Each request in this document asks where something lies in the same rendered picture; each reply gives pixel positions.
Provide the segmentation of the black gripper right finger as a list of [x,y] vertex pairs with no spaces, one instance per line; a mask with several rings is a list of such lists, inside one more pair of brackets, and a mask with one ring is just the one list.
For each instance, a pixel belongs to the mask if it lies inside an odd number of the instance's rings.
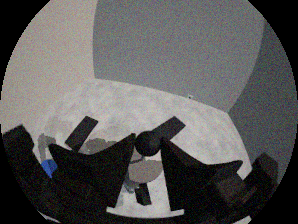
[[161,137],[160,152],[170,210],[184,209],[182,205],[196,198],[210,183],[233,175],[243,164],[242,160],[209,165],[201,163],[166,137]]

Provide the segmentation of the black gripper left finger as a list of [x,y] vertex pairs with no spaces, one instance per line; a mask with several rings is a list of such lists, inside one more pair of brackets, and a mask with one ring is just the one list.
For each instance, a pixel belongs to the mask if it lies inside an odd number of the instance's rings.
[[53,143],[48,144],[48,151],[51,151],[57,167],[60,165],[69,175],[94,185],[108,204],[108,208],[114,209],[128,172],[129,161],[133,157],[134,144],[136,133],[130,133],[125,139],[94,155],[73,152]]

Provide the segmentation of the french press coffee maker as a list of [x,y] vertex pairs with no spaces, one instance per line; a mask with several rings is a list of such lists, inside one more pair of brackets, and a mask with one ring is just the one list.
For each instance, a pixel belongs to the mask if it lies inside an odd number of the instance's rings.
[[152,201],[146,184],[156,180],[164,169],[160,153],[161,137],[156,132],[140,132],[136,137],[133,157],[122,186],[130,192],[136,192],[134,196],[138,204],[148,206],[152,205]]

